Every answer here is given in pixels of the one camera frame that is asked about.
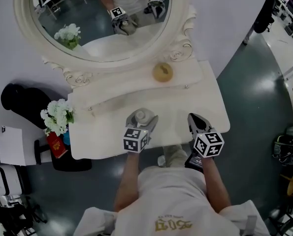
flower bouquet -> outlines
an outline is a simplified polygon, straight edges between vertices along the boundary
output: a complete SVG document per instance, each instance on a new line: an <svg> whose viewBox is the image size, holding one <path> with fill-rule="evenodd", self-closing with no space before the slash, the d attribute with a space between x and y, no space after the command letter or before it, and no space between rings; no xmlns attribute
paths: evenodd
<svg viewBox="0 0 293 236"><path fill-rule="evenodd" d="M51 101L47 109L41 110L41 118L47 128L45 134L49 136L51 132L55 132L57 136L67 132L69 122L74 123L74 109L64 100Z"/></svg>
<svg viewBox="0 0 293 236"><path fill-rule="evenodd" d="M54 34L54 39L59 40L65 47L73 50L81 38L79 34L81 31L80 27L76 27L76 24L70 24L60 29L56 34Z"/></svg>

gray floor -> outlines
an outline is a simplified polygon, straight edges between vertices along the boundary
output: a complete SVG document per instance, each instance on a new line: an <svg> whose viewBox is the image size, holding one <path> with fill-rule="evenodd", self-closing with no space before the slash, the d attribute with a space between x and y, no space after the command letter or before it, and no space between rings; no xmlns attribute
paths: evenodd
<svg viewBox="0 0 293 236"><path fill-rule="evenodd" d="M106 8L100 0L65 0L58 7L60 10L55 12L57 20L46 9L41 13L39 22L46 29L47 33L54 37L64 25L76 24L81 30L80 45L114 34L111 24L111 18ZM168 8L169 0L165 0L166 8ZM165 19L164 14L157 22Z"/></svg>
<svg viewBox="0 0 293 236"><path fill-rule="evenodd" d="M280 164L271 157L272 141L293 124L290 98L280 69L261 35L241 46L218 78L230 120L225 147L215 159L233 204L251 199L263 218L279 201ZM140 168L156 165L162 149L144 151ZM112 209L126 156L93 161L86 172L55 171L51 163L29 166L31 197L49 219L39 236L72 235L83 211Z"/></svg>

oval mirror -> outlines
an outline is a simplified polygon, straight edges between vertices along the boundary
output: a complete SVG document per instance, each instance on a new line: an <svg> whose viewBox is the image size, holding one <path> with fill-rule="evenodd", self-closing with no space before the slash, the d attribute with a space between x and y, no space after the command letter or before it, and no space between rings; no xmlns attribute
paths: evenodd
<svg viewBox="0 0 293 236"><path fill-rule="evenodd" d="M92 61L131 58L163 31L170 0L31 0L35 25L62 51Z"/></svg>

white vanity table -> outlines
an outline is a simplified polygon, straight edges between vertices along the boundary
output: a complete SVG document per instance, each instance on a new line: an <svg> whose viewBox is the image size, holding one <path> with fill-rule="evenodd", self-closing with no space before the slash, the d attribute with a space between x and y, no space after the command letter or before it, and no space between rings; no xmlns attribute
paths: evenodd
<svg viewBox="0 0 293 236"><path fill-rule="evenodd" d="M14 0L15 16L23 35L61 69L73 93L75 108L69 125L75 159L103 159L125 153L122 136L127 117L139 108L159 116L148 148L189 142L187 117L196 113L219 132L230 128L223 99L207 60L197 61L189 31L195 10L188 0L169 0L163 23L137 28L133 35L111 35L69 50L41 26L34 10L23 6L32 0ZM160 83L153 67L170 64L173 77Z"/></svg>

wooden ball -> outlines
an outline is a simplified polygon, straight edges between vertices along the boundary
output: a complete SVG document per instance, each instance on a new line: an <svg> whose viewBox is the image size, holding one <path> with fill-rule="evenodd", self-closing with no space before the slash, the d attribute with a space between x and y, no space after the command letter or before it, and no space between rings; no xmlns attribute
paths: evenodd
<svg viewBox="0 0 293 236"><path fill-rule="evenodd" d="M174 72L171 66L167 63L158 63L153 68L153 77L155 80L159 82L167 82L170 81Z"/></svg>

